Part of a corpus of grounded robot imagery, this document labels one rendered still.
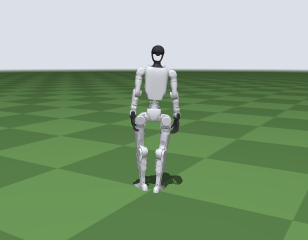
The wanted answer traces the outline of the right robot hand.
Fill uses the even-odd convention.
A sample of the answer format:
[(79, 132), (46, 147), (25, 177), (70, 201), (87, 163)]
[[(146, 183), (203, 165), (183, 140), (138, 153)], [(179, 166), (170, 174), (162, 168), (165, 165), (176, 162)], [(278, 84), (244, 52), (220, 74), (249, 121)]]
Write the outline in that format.
[(179, 125), (180, 125), (180, 123), (179, 123), (180, 114), (177, 113), (177, 114), (176, 114), (176, 118), (173, 117), (173, 119), (174, 119), (174, 122), (173, 122), (173, 124), (172, 124), (172, 126), (171, 126), (171, 128), (173, 127), (173, 130), (171, 131), (171, 134), (175, 134), (175, 133), (177, 133), (178, 130), (179, 130)]

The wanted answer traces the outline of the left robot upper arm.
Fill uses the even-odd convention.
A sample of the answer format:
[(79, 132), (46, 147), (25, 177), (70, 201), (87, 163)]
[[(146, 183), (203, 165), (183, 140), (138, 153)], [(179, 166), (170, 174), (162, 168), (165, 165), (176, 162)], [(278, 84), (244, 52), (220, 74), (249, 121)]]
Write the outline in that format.
[(142, 76), (145, 75), (145, 71), (146, 71), (146, 67), (140, 67), (136, 71), (135, 82), (134, 82), (134, 85), (135, 85), (135, 95), (134, 96), (139, 97), (142, 95), (142, 90), (141, 90), (141, 86), (143, 82)]

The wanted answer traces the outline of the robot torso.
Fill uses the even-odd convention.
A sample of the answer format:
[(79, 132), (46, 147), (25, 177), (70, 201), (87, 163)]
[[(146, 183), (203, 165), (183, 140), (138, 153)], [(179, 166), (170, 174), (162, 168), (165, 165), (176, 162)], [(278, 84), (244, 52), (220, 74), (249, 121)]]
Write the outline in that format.
[(160, 68), (153, 67), (149, 64), (146, 67), (144, 76), (144, 91), (146, 93), (146, 97), (149, 100), (153, 100), (150, 101), (149, 107), (146, 109), (146, 121), (161, 122), (162, 110), (159, 106), (159, 102), (156, 100), (162, 100), (167, 92), (169, 77), (168, 68), (166, 65), (165, 67)]

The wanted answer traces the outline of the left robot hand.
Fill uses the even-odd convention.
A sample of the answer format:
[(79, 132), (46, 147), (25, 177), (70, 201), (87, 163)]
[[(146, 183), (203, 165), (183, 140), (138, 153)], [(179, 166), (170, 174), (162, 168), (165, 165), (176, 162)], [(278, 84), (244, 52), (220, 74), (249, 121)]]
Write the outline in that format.
[(132, 124), (132, 126), (133, 126), (133, 129), (134, 129), (136, 132), (139, 132), (139, 130), (135, 128), (135, 126), (137, 126), (137, 125), (135, 124), (135, 117), (136, 117), (136, 116), (135, 116), (135, 112), (132, 111), (132, 112), (131, 112), (131, 116), (130, 116), (130, 118), (131, 118), (131, 124)]

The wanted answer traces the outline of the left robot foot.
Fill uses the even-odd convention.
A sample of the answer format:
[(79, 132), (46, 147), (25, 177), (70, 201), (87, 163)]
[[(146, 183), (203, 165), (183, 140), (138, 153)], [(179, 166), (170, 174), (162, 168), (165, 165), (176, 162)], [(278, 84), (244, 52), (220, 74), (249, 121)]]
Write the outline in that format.
[(148, 191), (148, 186), (147, 184), (145, 184), (143, 182), (143, 184), (141, 185), (140, 182), (139, 183), (135, 183), (134, 184), (137, 188), (141, 189), (142, 191)]

